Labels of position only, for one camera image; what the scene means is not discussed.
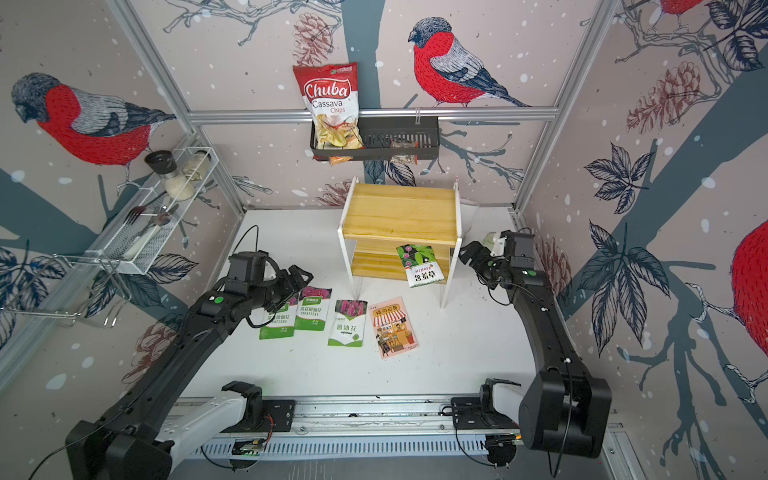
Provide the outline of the picture seed packet shelf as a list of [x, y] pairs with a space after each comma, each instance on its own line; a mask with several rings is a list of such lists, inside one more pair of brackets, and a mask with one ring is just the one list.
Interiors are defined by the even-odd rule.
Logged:
[[382, 359], [406, 353], [419, 346], [401, 297], [374, 304], [369, 308], [369, 313]]

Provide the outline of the white seed packet shelf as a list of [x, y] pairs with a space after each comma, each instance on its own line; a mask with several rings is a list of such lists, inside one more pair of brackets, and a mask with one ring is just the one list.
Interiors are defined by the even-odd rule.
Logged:
[[396, 248], [410, 288], [442, 282], [445, 279], [431, 246], [406, 244]]

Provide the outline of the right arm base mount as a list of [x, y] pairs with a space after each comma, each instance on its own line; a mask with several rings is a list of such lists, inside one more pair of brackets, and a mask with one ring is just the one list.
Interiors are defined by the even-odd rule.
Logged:
[[452, 397], [443, 415], [450, 415], [458, 430], [518, 429], [523, 394], [518, 382], [487, 378], [478, 394]]

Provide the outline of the green seed bag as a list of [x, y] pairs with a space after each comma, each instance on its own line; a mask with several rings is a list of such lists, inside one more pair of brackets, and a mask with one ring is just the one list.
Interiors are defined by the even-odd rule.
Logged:
[[331, 296], [331, 288], [305, 287], [299, 295], [295, 329], [322, 332], [326, 326]]
[[298, 300], [292, 298], [274, 315], [271, 322], [260, 329], [260, 340], [273, 340], [293, 337]]

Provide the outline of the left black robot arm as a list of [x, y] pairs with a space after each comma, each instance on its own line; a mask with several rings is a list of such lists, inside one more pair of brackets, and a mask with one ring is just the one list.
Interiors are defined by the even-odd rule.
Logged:
[[211, 354], [248, 321], [252, 311], [277, 313], [313, 279], [282, 269], [265, 251], [229, 259], [229, 271], [189, 308], [173, 342], [135, 386], [97, 421], [80, 421], [65, 440], [75, 479], [166, 479], [189, 451], [213, 435], [197, 429], [193, 442], [162, 438], [173, 405]]

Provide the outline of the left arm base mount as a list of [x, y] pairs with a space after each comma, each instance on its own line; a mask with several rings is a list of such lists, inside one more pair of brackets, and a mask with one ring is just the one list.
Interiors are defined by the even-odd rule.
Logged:
[[261, 387], [242, 381], [229, 382], [221, 390], [235, 392], [246, 401], [242, 418], [224, 433], [284, 433], [291, 430], [295, 400], [265, 400]]

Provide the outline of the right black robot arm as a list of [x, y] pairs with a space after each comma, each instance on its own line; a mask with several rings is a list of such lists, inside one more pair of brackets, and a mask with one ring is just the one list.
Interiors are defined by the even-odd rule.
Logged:
[[551, 283], [534, 268], [533, 236], [505, 230], [501, 238], [502, 254], [473, 241], [461, 248], [459, 260], [490, 291], [505, 290], [525, 328], [536, 374], [527, 386], [487, 379], [480, 409], [494, 420], [504, 416], [515, 423], [531, 450], [596, 458], [611, 411], [611, 390], [577, 355]]

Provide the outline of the white mimosa seed bag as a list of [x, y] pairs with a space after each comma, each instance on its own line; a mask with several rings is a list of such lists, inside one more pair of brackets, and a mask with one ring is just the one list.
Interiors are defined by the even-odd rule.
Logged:
[[367, 302], [362, 300], [337, 300], [327, 345], [361, 347], [364, 341], [367, 307]]

